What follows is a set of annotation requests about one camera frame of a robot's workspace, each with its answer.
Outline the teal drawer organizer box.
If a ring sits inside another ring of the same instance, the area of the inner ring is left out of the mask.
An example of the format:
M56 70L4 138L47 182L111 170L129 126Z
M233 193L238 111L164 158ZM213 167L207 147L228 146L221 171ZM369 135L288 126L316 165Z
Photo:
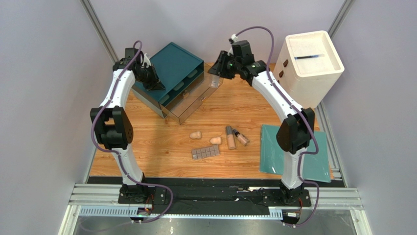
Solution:
M142 83L136 82L132 91L137 99L166 118L168 112L182 101L182 92L202 80L204 60L171 42L153 55L150 62L165 90L148 91Z

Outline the clear drawer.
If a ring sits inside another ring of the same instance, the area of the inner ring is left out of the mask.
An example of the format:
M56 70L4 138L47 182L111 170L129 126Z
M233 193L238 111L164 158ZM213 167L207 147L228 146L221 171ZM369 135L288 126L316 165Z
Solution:
M165 118L171 118L179 125L183 124L223 83L220 78L218 86L212 86L213 75L209 73L212 63L204 64L204 72L188 87L177 95L169 104L160 105Z

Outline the beige makeup sponge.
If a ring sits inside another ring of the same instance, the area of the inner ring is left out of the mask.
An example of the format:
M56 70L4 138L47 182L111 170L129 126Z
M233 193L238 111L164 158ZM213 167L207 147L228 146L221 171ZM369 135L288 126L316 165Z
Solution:
M213 145L221 145L222 144L222 138L221 138L221 136L213 137L209 140L209 142Z
M202 133L201 133L201 131L195 131L195 132L192 132L191 134L189 134L189 137L193 140L198 140L198 139L202 138Z

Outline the small foundation bottle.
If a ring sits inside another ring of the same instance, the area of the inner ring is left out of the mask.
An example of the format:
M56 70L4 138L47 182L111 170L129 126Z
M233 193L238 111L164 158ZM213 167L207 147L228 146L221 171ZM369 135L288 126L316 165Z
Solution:
M250 143L250 140L240 132L238 132L236 129L232 129L233 134L237 138L237 140L243 145L247 146Z

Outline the tall foundation tube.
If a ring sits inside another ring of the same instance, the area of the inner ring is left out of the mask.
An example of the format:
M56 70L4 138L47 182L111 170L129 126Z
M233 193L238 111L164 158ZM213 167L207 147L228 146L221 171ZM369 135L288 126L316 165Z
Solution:
M235 150L236 144L235 144L234 134L233 134L231 126L226 126L226 139L227 139L228 149Z

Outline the eyeshadow palette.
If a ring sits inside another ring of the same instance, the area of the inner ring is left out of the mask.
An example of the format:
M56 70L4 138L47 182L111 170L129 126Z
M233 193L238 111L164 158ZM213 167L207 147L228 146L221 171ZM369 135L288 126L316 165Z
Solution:
M217 144L206 147L192 149L191 157L193 160L199 160L220 155L220 149Z

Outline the clear foundation bottle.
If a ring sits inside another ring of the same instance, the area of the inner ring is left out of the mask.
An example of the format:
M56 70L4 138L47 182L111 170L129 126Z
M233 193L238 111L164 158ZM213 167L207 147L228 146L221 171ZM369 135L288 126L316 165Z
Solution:
M209 87L217 89L219 87L219 84L220 84L220 76L212 74L211 75L211 82L209 84Z

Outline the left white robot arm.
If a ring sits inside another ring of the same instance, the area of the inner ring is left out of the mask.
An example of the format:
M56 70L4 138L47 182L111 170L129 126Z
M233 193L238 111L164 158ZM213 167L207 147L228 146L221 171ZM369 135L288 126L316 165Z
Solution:
M132 86L144 79L143 73L150 65L150 62L142 64L136 58L123 58L115 63L105 99L90 111L93 144L98 150L114 156L122 174L124 194L128 191L145 193L149 187L156 187L156 184L145 182L144 173L137 164L131 146L134 130L125 111Z

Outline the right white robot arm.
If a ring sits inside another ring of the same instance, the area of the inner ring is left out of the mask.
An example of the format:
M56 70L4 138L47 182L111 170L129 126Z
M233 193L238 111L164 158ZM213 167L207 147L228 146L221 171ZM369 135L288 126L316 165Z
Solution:
M280 190L285 204L300 198L303 192L303 156L310 141L314 141L315 113L304 109L280 86L264 61L255 61L253 55L232 55L221 51L209 73L221 78L233 79L239 75L258 91L278 115L281 125L276 135L284 152L284 170Z

